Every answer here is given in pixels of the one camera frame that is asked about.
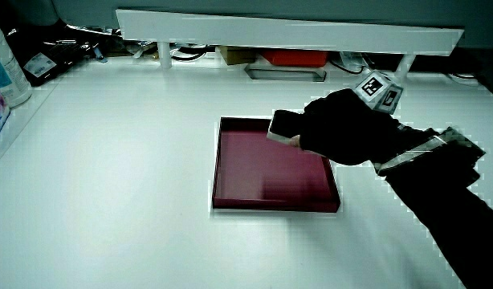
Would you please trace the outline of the person's right hand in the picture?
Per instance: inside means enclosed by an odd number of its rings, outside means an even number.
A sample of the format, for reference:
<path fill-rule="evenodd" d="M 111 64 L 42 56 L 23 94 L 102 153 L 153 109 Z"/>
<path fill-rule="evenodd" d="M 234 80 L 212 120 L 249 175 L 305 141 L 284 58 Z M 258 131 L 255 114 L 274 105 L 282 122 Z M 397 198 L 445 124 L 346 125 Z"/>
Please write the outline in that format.
<path fill-rule="evenodd" d="M 297 118 L 290 144 L 342 165 L 372 162 L 376 171 L 403 165 L 442 144 L 438 133 L 393 118 L 402 88 L 373 71 L 354 88 L 313 100 Z"/>

